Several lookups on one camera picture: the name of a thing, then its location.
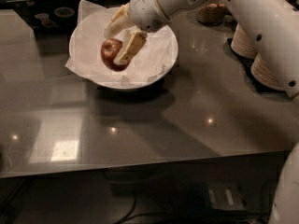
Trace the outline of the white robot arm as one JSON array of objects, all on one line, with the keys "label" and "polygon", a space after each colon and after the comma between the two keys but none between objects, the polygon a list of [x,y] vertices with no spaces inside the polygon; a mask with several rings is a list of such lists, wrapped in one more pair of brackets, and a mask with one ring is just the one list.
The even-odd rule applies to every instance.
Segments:
[{"label": "white robot arm", "polygon": [[[286,0],[221,0],[243,29],[277,80],[292,99],[299,102],[299,13]],[[130,0],[111,17],[104,37],[122,30],[137,30],[124,39],[116,63],[132,60],[145,43],[147,33],[162,29],[182,9],[197,7],[201,0]]]}]

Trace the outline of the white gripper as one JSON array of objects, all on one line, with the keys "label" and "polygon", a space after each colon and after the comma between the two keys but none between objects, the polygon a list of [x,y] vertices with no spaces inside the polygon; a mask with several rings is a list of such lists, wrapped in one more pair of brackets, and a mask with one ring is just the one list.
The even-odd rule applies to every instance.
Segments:
[{"label": "white gripper", "polygon": [[148,33],[155,33],[166,26],[169,19],[164,15],[158,0],[130,0],[122,5],[107,23],[105,38],[113,38],[124,31],[122,47],[114,63],[127,65],[144,47]]}]

